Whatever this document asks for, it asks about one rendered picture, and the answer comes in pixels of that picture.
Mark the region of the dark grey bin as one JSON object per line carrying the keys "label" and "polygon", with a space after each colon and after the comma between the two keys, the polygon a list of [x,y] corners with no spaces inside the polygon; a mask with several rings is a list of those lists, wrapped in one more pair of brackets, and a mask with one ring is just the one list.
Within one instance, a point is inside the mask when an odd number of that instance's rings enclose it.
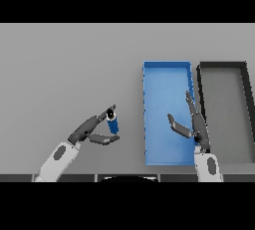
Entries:
{"label": "dark grey bin", "polygon": [[201,113],[220,163],[255,163],[255,105],[247,63],[200,62]]}

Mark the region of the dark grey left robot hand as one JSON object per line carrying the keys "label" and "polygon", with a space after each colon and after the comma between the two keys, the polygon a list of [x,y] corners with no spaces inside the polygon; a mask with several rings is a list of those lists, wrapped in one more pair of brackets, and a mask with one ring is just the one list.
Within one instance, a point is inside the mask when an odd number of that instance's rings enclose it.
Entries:
{"label": "dark grey left robot hand", "polygon": [[[116,106],[111,106],[109,109],[114,110]],[[102,135],[93,133],[95,128],[105,119],[107,119],[107,110],[106,109],[101,115],[94,115],[88,118],[85,122],[83,122],[69,137],[68,141],[71,144],[76,144],[79,141],[84,141],[85,139],[89,139],[90,142],[108,145],[111,142],[115,142],[120,139],[118,134],[113,134],[112,136]]]}

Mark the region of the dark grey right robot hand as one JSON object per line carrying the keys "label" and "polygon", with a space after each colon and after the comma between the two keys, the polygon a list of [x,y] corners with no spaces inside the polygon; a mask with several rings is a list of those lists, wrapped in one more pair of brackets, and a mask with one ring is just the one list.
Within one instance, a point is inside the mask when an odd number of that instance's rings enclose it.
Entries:
{"label": "dark grey right robot hand", "polygon": [[171,114],[168,114],[167,118],[170,127],[173,131],[186,138],[194,137],[194,141],[200,146],[200,151],[209,153],[211,145],[209,141],[207,124],[204,117],[202,116],[201,112],[195,108],[193,98],[191,97],[189,91],[185,92],[185,99],[189,107],[192,128],[188,128],[187,126],[178,123]]}

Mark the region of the blue bin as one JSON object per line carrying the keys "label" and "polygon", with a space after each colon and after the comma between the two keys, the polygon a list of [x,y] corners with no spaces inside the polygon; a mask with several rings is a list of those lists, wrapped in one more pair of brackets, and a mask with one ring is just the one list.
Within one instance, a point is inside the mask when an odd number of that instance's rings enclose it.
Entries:
{"label": "blue bin", "polygon": [[171,129],[167,115],[192,128],[186,92],[194,97],[189,61],[144,61],[143,128],[145,164],[151,166],[193,166],[193,138]]}

